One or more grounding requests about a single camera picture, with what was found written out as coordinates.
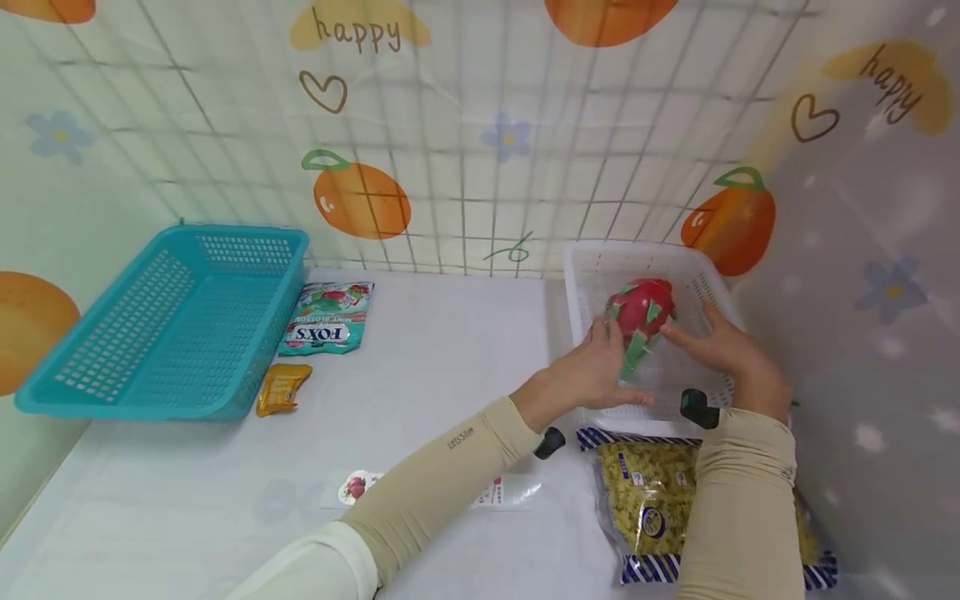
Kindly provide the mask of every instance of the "bag of pasta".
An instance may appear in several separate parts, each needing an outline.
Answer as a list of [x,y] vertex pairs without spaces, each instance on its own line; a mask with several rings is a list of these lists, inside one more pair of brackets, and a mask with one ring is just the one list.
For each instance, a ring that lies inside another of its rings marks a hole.
[[[595,454],[601,525],[622,553],[620,584],[674,583],[697,489],[700,440],[650,438],[585,427],[581,450]],[[836,560],[820,544],[798,505],[797,527],[807,589],[836,586]]]

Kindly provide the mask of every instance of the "beige arm sleeve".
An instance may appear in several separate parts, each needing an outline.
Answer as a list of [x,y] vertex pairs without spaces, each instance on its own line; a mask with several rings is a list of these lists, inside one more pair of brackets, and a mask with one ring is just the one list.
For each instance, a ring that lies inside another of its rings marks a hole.
[[497,475],[533,452],[540,439],[503,397],[391,468],[340,519],[370,548],[378,584],[390,584]]
[[697,461],[678,600],[802,600],[793,434],[723,409]]

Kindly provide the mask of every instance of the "small yellow package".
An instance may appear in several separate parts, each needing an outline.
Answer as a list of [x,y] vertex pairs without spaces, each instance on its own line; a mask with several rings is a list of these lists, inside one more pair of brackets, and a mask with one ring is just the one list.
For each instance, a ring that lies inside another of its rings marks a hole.
[[266,417],[295,410],[297,390],[312,372],[309,365],[272,365],[256,397],[256,415]]

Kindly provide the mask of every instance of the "blue flower illustration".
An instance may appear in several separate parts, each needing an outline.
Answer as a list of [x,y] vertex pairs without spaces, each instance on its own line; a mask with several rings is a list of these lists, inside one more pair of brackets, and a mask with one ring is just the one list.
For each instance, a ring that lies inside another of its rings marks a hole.
[[58,110],[46,118],[39,114],[27,117],[27,125],[34,130],[38,138],[30,146],[30,150],[37,156],[53,156],[63,154],[74,164],[83,164],[84,157],[80,150],[89,146],[96,137],[77,124],[77,119],[65,110]]
[[500,163],[507,161],[511,154],[527,156],[530,154],[530,124],[526,121],[511,123],[510,117],[502,112],[496,115],[496,130],[480,134],[480,141],[496,148],[496,159]]
[[880,322],[889,325],[904,310],[925,304],[926,293],[911,278],[918,267],[917,261],[909,256],[898,260],[889,271],[878,262],[868,262],[863,267],[863,276],[874,289],[856,299],[853,308],[870,310],[879,307]]

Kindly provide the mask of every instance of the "person's left hand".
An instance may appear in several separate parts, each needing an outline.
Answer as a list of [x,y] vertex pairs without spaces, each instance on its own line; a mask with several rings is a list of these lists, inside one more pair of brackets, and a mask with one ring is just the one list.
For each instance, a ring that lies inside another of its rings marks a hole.
[[534,431],[577,407],[597,410],[653,403],[648,392],[617,385],[623,351],[616,320],[601,315],[593,320],[580,346],[534,373],[510,398]]

